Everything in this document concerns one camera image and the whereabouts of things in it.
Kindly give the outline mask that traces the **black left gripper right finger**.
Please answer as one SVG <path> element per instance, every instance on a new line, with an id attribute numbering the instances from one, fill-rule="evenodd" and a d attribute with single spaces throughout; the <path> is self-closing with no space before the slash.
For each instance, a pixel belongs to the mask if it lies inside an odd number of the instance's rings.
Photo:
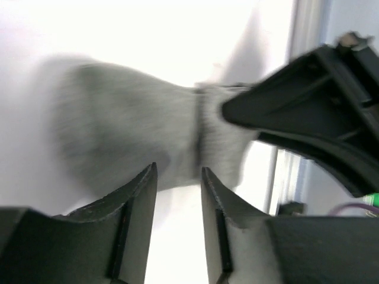
<path id="1" fill-rule="evenodd" d="M 378 219 L 272 217 L 201 172 L 210 283 L 377 283 Z"/>

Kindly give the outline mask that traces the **grey sock with black stripes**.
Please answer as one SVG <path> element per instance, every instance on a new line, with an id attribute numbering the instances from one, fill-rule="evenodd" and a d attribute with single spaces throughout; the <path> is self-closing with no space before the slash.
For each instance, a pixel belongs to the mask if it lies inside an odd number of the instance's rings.
<path id="1" fill-rule="evenodd" d="M 84 189 L 105 195 L 147 165 L 158 188 L 195 185 L 209 167 L 239 183 L 256 132 L 232 125 L 221 105 L 246 85 L 186 88 L 117 64 L 81 57 L 47 59 L 39 69 L 53 158 Z"/>

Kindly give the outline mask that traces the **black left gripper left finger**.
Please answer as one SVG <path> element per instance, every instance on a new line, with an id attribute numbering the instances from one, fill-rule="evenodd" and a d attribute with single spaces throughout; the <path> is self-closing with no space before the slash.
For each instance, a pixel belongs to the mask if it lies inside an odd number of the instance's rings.
<path id="1" fill-rule="evenodd" d="M 143 283 L 157 182 L 151 164 L 68 215 L 1 208 L 1 282 Z"/>

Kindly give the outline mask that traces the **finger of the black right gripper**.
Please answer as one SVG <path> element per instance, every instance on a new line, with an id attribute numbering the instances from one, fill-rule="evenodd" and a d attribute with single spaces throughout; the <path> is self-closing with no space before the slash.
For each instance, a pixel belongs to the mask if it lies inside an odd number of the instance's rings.
<path id="1" fill-rule="evenodd" d="M 321 46 L 225 102 L 226 121 L 314 160 L 351 195 L 378 191 L 378 56 Z"/>

